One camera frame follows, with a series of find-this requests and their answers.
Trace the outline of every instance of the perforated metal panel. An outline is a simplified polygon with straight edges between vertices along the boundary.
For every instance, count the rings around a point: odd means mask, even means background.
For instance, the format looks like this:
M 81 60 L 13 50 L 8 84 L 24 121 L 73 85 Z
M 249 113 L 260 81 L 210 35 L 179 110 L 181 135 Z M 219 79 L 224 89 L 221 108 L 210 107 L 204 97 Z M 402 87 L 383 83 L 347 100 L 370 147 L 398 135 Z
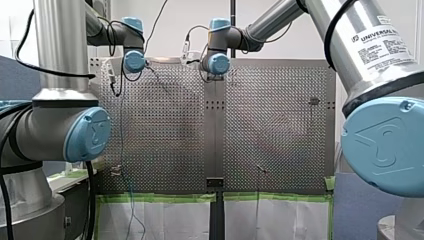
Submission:
M 113 119 L 112 136 L 104 154 L 105 169 L 100 173 L 103 193 L 128 191 L 123 180 L 134 192 L 205 191 L 203 82 L 197 71 L 181 65 L 152 67 L 157 76 L 144 70 L 139 81 L 125 82 L 123 97 L 117 98 L 109 84 L 110 66 L 102 66 L 100 102 Z M 119 165 L 124 166 L 126 179 L 113 176 L 113 168 Z
M 334 85 L 324 61 L 236 61 L 226 84 L 225 191 L 325 191 Z
M 129 190 L 113 176 L 119 165 L 135 192 L 205 192 L 207 177 L 222 176 L 225 191 L 325 192 L 335 106 L 335 73 L 325 61 L 237 59 L 224 81 L 212 83 L 179 64 L 154 64 L 159 79 L 145 70 L 127 81 L 122 103 L 112 95 L 109 65 L 102 64 L 99 89 L 113 119 L 102 193 Z M 116 71 L 120 62 L 112 65 Z

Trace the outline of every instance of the wire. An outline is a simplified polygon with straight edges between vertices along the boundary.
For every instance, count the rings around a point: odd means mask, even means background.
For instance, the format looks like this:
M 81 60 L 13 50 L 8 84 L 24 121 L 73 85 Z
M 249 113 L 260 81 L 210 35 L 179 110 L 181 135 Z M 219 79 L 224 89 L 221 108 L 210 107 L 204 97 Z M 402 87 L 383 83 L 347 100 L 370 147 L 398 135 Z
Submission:
M 4 117 L 8 116 L 9 114 L 13 114 L 17 111 L 20 111 L 19 113 L 17 113 L 12 118 L 11 122 L 9 123 L 9 125 L 7 126 L 7 128 L 4 132 L 3 138 L 0 141 L 0 156 L 3 155 L 4 146 L 6 145 L 6 141 L 9 138 L 9 135 L 10 135 L 12 129 L 19 122 L 21 117 L 30 109 L 31 109 L 31 103 L 24 103 L 24 104 L 19 104 L 15 107 L 9 108 L 9 109 L 1 112 L 0 120 L 3 119 Z M 8 238 L 8 240 L 14 240 L 15 238 L 14 238 L 14 235 L 13 235 L 12 208 L 10 206 L 9 192 L 7 190 L 7 186 L 6 186 L 6 182 L 4 180 L 3 174 L 0 174 L 0 188 L 1 188 L 2 195 L 3 195 L 4 207 L 5 207 L 5 212 L 6 212 L 7 238 Z
M 89 205 L 89 222 L 88 222 L 88 230 L 86 240 L 91 240 L 93 238 L 94 233 L 94 224 L 96 221 L 96 189 L 94 182 L 94 170 L 91 162 L 85 162 L 85 166 L 87 167 L 88 172 L 88 183 L 90 187 L 90 205 Z
M 302 11 L 304 11 L 305 13 L 309 13 L 305 4 L 302 3 L 302 0 L 296 0 L 296 3 L 297 3 L 297 5 L 299 5 L 299 8 L 302 9 Z
M 130 194 L 130 201 L 131 201 L 131 217 L 130 217 L 130 222 L 128 224 L 128 230 L 127 230 L 127 236 L 126 236 L 126 240 L 129 237 L 130 234 L 130 230 L 131 230 L 131 224 L 133 219 L 135 218 L 137 220 L 137 222 L 142 226 L 143 228 L 143 235 L 141 237 L 141 240 L 144 239 L 145 233 L 146 233 L 146 227 L 144 226 L 143 222 L 140 221 L 140 219 L 138 219 L 138 217 L 135 215 L 135 201 L 134 201 L 134 196 L 133 196 L 133 187 L 132 187 L 132 183 L 131 180 L 128 179 L 126 177 L 126 164 L 124 162 L 124 152 L 125 152 L 125 139 L 124 139 L 124 127 L 123 127 L 123 109 L 124 109 L 124 101 L 125 101 L 125 97 L 126 97 L 126 84 L 123 84 L 122 86 L 122 80 L 121 80 L 121 89 L 122 90 L 122 96 L 121 96 L 121 101 L 120 101 L 120 108 L 119 108 L 119 135 L 120 135 L 120 142 L 121 142 L 121 149 L 120 149 L 120 162 L 121 162 L 121 166 L 122 166 L 122 172 L 121 172 L 121 177 L 122 180 L 124 182 L 125 185 L 127 185 L 128 188 L 128 192 Z
M 284 37 L 284 35 L 287 34 L 287 32 L 290 30 L 290 28 L 291 28 L 292 25 L 293 25 L 293 22 L 290 22 L 289 25 L 288 25 L 288 27 L 286 28 L 286 30 L 279 37 L 276 37 L 275 39 L 272 39 L 272 40 L 269 40 L 269 41 L 263 41 L 263 40 L 259 40 L 259 39 L 254 38 L 249 33 L 249 27 L 246 28 L 246 34 L 247 34 L 247 36 L 250 39 L 252 39 L 255 42 L 258 42 L 258 43 L 273 43 L 273 42 L 276 42 L 276 41 L 280 40 L 282 37 Z
M 192 32 L 193 30 L 195 30 L 195 29 L 197 29 L 197 28 L 202 28 L 202 29 L 205 29 L 205 30 L 209 30 L 209 28 L 207 28 L 207 27 L 205 27 L 205 26 L 203 26 L 203 25 L 196 25 L 196 26 L 194 26 L 194 27 L 190 28 L 190 30 L 188 30 L 188 33 L 187 33 L 187 35 L 186 35 L 186 41 L 188 42 L 188 48 L 187 48 L 187 51 L 190 51 L 190 47 L 191 47 L 190 34 L 191 34 L 191 32 Z
M 109 21 L 108 19 L 106 19 L 104 17 L 100 17 L 100 16 L 98 18 L 107 23 L 106 31 L 107 31 L 107 39 L 108 39 L 108 42 L 109 42 L 109 55 L 111 57 L 115 55 L 116 45 L 117 45 L 117 34 L 116 34 L 116 30 L 113 28 L 113 24 L 121 24 L 121 25 L 127 27 L 128 29 L 134 31 L 136 34 L 139 35 L 141 41 L 144 43 L 143 33 L 140 30 L 132 27 L 131 25 L 128 25 L 128 24 L 121 22 L 121 21 Z M 129 78 L 128 75 L 125 73 L 125 70 L 124 70 L 124 61 L 125 61 L 124 58 L 122 58 L 119 92 L 116 93 L 114 83 L 110 84 L 110 88 L 112 90 L 113 95 L 115 95 L 115 97 L 119 97 L 122 94 L 123 78 L 125 78 L 125 80 L 128 80 L 130 82 L 136 82 L 136 81 L 140 80 L 141 75 L 142 75 L 142 72 L 140 72 L 139 75 L 135 79 Z
M 147 48 L 149 47 L 150 39 L 152 39 L 152 37 L 153 37 L 153 33 L 155 32 L 156 25 L 157 25 L 157 23 L 158 23 L 158 21 L 159 21 L 159 19 L 160 19 L 160 16 L 162 15 L 162 12 L 163 12 L 163 10 L 165 9 L 165 6 L 166 6 L 166 4 L 168 3 L 168 1 L 169 1 L 169 0 L 165 0 L 165 1 L 163 2 L 162 7 L 161 7 L 161 9 L 160 9 L 160 11 L 159 11 L 159 14 L 158 14 L 158 16 L 156 17 L 155 23 L 153 24 L 152 32 L 150 33 L 150 36 L 147 38 L 146 48 L 145 48 L 144 54 L 146 54 L 146 53 L 147 53 Z
M 207 48 L 208 48 L 208 44 L 206 44 L 205 47 L 203 48 L 202 54 L 200 54 L 200 59 L 203 59 L 203 54 L 205 54 L 205 51 L 206 51 Z M 201 70 L 200 66 L 199 66 L 199 75 L 200 75 L 200 78 L 203 80 L 203 82 L 205 82 L 205 83 L 212 82 L 212 80 L 207 80 L 203 77 L 202 70 Z
M 121 22 L 121 21 L 116 21 L 116 20 L 109 21 L 108 19 L 106 19 L 104 17 L 100 17 L 100 16 L 98 16 L 97 18 L 98 19 L 101 19 L 101 20 L 103 20 L 103 21 L 105 21 L 107 23 L 107 28 L 106 28 L 107 34 L 106 34 L 106 37 L 107 37 L 107 40 L 109 42 L 109 55 L 111 57 L 115 55 L 116 45 L 117 45 L 117 38 L 118 38 L 118 34 L 117 34 L 115 28 L 113 27 L 113 24 L 120 24 L 120 25 L 125 26 L 126 28 L 132 30 L 133 32 L 135 32 L 141 38 L 141 40 L 144 43 L 143 32 L 141 32 L 140 30 L 134 28 L 133 26 L 131 26 L 131 25 L 127 24 L 127 23 Z
M 334 31 L 336 30 L 337 23 L 339 20 L 343 17 L 343 15 L 346 13 L 346 11 L 356 2 L 357 0 L 347 0 L 343 5 L 340 7 L 339 11 L 336 13 L 334 18 L 331 20 L 327 33 L 325 34 L 324 38 L 324 53 L 325 58 L 327 59 L 328 64 L 330 67 L 334 70 L 334 62 L 333 58 L 331 57 L 331 39 L 333 38 Z
M 29 31 L 31 29 L 31 22 L 32 22 L 32 18 L 34 17 L 34 9 L 31 11 L 31 13 L 28 16 L 28 21 L 27 21 L 27 25 L 26 25 L 26 29 L 25 29 L 25 33 L 24 36 L 22 38 L 22 40 L 19 42 L 18 48 L 16 49 L 15 52 L 15 59 L 18 63 L 20 63 L 21 65 L 39 71 L 39 72 L 43 72 L 43 73 L 48 73 L 48 74 L 52 74 L 52 75 L 56 75 L 59 77 L 83 77 L 83 78 L 89 78 L 89 79 L 93 79 L 96 77 L 96 75 L 94 74 L 74 74 L 74 73 L 65 73 L 65 72 L 59 72 L 59 71 L 54 71 L 54 70 L 50 70 L 50 69 L 45 69 L 45 68 L 41 68 L 39 66 L 35 66 L 29 63 L 25 63 L 24 61 L 21 60 L 21 58 L 19 57 L 20 52 L 22 50 L 22 47 L 24 46 L 27 38 L 28 38 L 28 34 Z

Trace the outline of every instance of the robotic arm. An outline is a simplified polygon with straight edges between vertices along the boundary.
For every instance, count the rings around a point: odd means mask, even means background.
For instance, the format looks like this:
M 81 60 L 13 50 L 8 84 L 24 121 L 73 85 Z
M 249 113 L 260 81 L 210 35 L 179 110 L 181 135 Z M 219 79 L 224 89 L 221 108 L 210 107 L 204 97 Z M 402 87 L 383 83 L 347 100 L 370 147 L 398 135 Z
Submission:
M 138 19 L 104 25 L 83 0 L 34 0 L 32 16 L 40 67 L 22 64 L 40 71 L 41 91 L 32 103 L 0 106 L 0 239 L 13 239 L 12 232 L 14 239 L 64 239 L 64 199 L 52 194 L 41 162 L 89 162 L 106 146 L 111 122 L 89 89 L 87 43 L 123 45 L 128 72 L 146 65 Z M 90 212 L 91 233 L 94 216 Z M 51 226 L 40 231 L 46 223 Z
M 281 0 L 243 30 L 214 19 L 201 70 L 225 74 L 228 48 L 260 51 L 270 36 L 304 11 L 348 93 L 342 147 L 349 164 L 383 191 L 424 197 L 424 102 L 385 97 L 424 83 L 424 69 L 375 0 Z

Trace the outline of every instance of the black cable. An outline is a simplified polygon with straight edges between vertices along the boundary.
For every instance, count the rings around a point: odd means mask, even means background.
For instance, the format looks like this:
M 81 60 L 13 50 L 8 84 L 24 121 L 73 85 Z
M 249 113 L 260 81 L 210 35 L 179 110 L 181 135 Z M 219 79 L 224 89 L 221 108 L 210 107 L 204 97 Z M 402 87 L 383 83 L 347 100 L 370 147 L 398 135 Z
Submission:
M 109 21 L 108 19 L 106 19 L 104 17 L 100 17 L 100 16 L 98 16 L 97 18 L 98 19 L 101 19 L 101 20 L 103 20 L 103 21 L 105 21 L 107 23 L 107 27 L 106 27 L 106 33 L 107 34 L 106 34 L 106 37 L 107 37 L 107 40 L 109 42 L 109 55 L 110 56 L 114 56 L 115 55 L 116 46 L 117 46 L 117 38 L 118 38 L 118 35 L 117 35 L 116 30 L 115 30 L 115 28 L 113 28 L 113 24 L 120 24 L 120 25 L 125 26 L 126 28 L 132 30 L 133 32 L 135 32 L 140 37 L 140 39 L 144 43 L 143 32 L 141 32 L 140 30 L 134 28 L 133 26 L 131 26 L 131 25 L 127 24 L 127 23 L 121 22 L 121 21 L 116 21 L 116 20 Z
M 145 48 L 144 54 L 146 54 L 146 53 L 147 53 L 147 48 L 149 47 L 150 39 L 152 39 L 152 37 L 153 37 L 153 33 L 155 32 L 156 24 L 158 23 L 158 21 L 159 21 L 159 19 L 160 19 L 160 16 L 162 15 L 162 12 L 163 12 L 163 10 L 165 9 L 165 6 L 166 6 L 166 4 L 168 3 L 168 1 L 169 1 L 169 0 L 165 0 L 165 1 L 163 2 L 162 7 L 161 7 L 161 9 L 160 9 L 160 11 L 159 11 L 159 14 L 158 14 L 158 16 L 156 17 L 155 23 L 153 24 L 152 32 L 150 33 L 150 36 L 147 38 L 146 48 Z
M 0 120 L 3 119 L 4 117 L 8 116 L 9 114 L 13 114 L 17 111 L 20 111 L 19 113 L 17 113 L 12 121 L 9 123 L 8 127 L 6 128 L 3 138 L 0 142 L 0 157 L 3 155 L 3 150 L 4 150 L 4 146 L 6 145 L 6 142 L 9 138 L 9 135 L 13 129 L 13 127 L 19 122 L 19 120 L 21 119 L 21 117 L 28 111 L 31 109 L 31 103 L 24 103 L 24 104 L 19 104 L 17 106 L 11 107 L 5 111 L 2 111 L 0 113 Z M 1 192 L 3 195 L 3 201 L 4 201 L 4 208 L 5 208 L 5 212 L 6 212 L 6 229 L 7 229 L 7 238 L 8 240 L 14 240 L 14 235 L 13 235 L 13 221 L 12 221 L 12 208 L 10 206 L 10 197 L 9 197 L 9 192 L 7 190 L 7 186 L 6 186 L 6 182 L 4 180 L 4 175 L 0 174 L 0 188 L 1 188 Z
M 299 5 L 299 8 L 302 9 L 302 11 L 304 11 L 305 13 L 309 13 L 305 4 L 302 3 L 302 0 L 296 0 L 296 3 L 297 3 L 297 5 Z
M 190 28 L 190 30 L 188 30 L 188 33 L 187 33 L 187 35 L 186 35 L 186 42 L 188 42 L 188 48 L 187 48 L 187 51 L 190 51 L 190 47 L 191 47 L 190 34 L 191 34 L 191 32 L 192 32 L 193 30 L 195 30 L 195 29 L 197 29 L 197 28 L 202 28 L 202 29 L 205 29 L 205 30 L 209 30 L 209 28 L 207 28 L 207 27 L 205 27 L 205 26 L 203 26 L 203 25 L 196 25 L 196 26 L 194 26 L 194 27 Z
M 88 222 L 86 240 L 91 240 L 93 238 L 94 223 L 96 221 L 96 189 L 95 189 L 95 182 L 94 182 L 93 165 L 91 164 L 91 162 L 85 162 L 85 166 L 87 167 L 88 183 L 90 187 L 90 205 L 89 205 L 90 218 Z
M 89 79 L 93 79 L 93 78 L 96 77 L 96 75 L 94 75 L 94 74 L 74 74 L 74 73 L 58 72 L 58 71 L 41 68 L 39 66 L 35 66 L 35 65 L 32 65 L 32 64 L 23 62 L 21 60 L 21 58 L 19 57 L 19 54 L 20 54 L 21 49 L 24 46 L 24 44 L 25 44 L 25 42 L 28 38 L 28 34 L 29 34 L 30 29 L 31 29 L 31 22 L 32 22 L 33 17 L 34 17 L 34 9 L 29 14 L 24 36 L 23 36 L 21 42 L 19 43 L 18 48 L 16 49 L 16 52 L 15 52 L 15 59 L 18 63 L 20 63 L 21 65 L 23 65 L 27 68 L 30 68 L 30 69 L 33 69 L 33 70 L 36 70 L 36 71 L 39 71 L 39 72 L 43 72 L 43 73 L 56 75 L 56 76 L 59 76 L 59 77 L 83 77 L 83 78 L 89 78 Z
M 134 31 L 136 34 L 138 34 L 138 36 L 140 37 L 141 41 L 143 41 L 144 43 L 144 37 L 143 37 L 143 33 L 132 27 L 131 25 L 128 25 L 124 22 L 121 21 L 109 21 L 108 19 L 104 18 L 104 17 L 98 17 L 99 19 L 105 21 L 107 23 L 107 39 L 109 42 L 109 55 L 112 57 L 115 55 L 115 51 L 116 51 L 116 45 L 117 45 L 117 34 L 116 34 L 116 30 L 113 28 L 113 24 L 121 24 L 125 27 L 127 27 L 128 29 Z M 125 80 L 128 80 L 130 82 L 136 82 L 141 78 L 142 72 L 139 73 L 139 75 L 135 78 L 135 79 L 131 79 L 128 77 L 128 75 L 125 73 L 124 70 L 124 57 L 122 58 L 121 61 L 121 74 L 120 74 L 120 87 L 119 87 L 119 92 L 116 93 L 115 91 L 115 83 L 111 83 L 110 84 L 110 88 L 112 90 L 113 95 L 115 95 L 115 97 L 119 97 L 122 95 L 122 86 L 123 86 L 123 77 L 125 78 Z
M 208 48 L 208 44 L 206 44 L 205 47 L 203 48 L 202 54 L 200 54 L 200 59 L 203 59 L 203 54 L 205 54 L 205 51 L 206 51 L 207 48 Z M 199 75 L 200 75 L 200 78 L 203 80 L 203 82 L 205 82 L 205 83 L 212 82 L 212 80 L 208 80 L 208 79 L 205 79 L 203 77 L 202 70 L 201 70 L 201 67 L 200 66 L 199 66 Z
M 284 37 L 287 34 L 287 32 L 290 30 L 290 28 L 291 28 L 292 25 L 293 25 L 293 22 L 290 22 L 289 25 L 288 25 L 288 27 L 286 28 L 286 30 L 280 36 L 276 37 L 275 39 L 269 40 L 269 41 L 266 41 L 266 40 L 263 41 L 263 40 L 259 40 L 259 39 L 254 38 L 249 33 L 249 27 L 246 28 L 246 35 L 250 39 L 252 39 L 253 41 L 258 42 L 258 43 L 272 43 L 272 42 L 276 42 L 276 41 L 280 40 L 282 37 Z
M 328 26 L 328 29 L 327 29 L 327 33 L 325 34 L 325 38 L 324 38 L 325 58 L 327 59 L 327 62 L 330 65 L 330 67 L 334 70 L 336 70 L 336 69 L 334 68 L 333 58 L 331 57 L 331 39 L 333 37 L 337 23 L 340 21 L 340 19 L 343 17 L 343 15 L 346 13 L 346 11 L 356 1 L 357 0 L 347 0 L 345 3 L 343 3 L 342 7 L 339 9 L 339 11 L 336 13 L 334 18 L 331 20 L 330 25 Z

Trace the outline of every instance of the green tape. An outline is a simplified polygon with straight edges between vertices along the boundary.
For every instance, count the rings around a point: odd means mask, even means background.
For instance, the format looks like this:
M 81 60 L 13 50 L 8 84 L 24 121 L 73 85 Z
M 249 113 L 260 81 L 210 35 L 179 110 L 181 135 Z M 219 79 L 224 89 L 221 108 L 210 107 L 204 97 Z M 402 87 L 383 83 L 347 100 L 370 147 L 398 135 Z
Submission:
M 224 201 L 256 201 L 258 193 L 256 192 L 242 192 L 242 193 L 224 193 Z M 293 201 L 293 202 L 315 202 L 325 203 L 330 202 L 331 195 L 298 195 L 286 193 L 259 193 L 261 200 L 280 200 L 280 201 Z
M 330 177 L 324 177 L 325 179 L 325 186 L 327 187 L 327 191 L 333 191 L 334 185 L 336 184 L 336 177 L 330 176 Z
M 164 195 L 153 193 L 134 193 L 134 202 L 145 203 L 208 203 L 215 202 L 215 194 L 189 194 L 189 195 Z M 118 195 L 99 195 L 100 203 L 129 203 L 131 197 L 129 193 Z

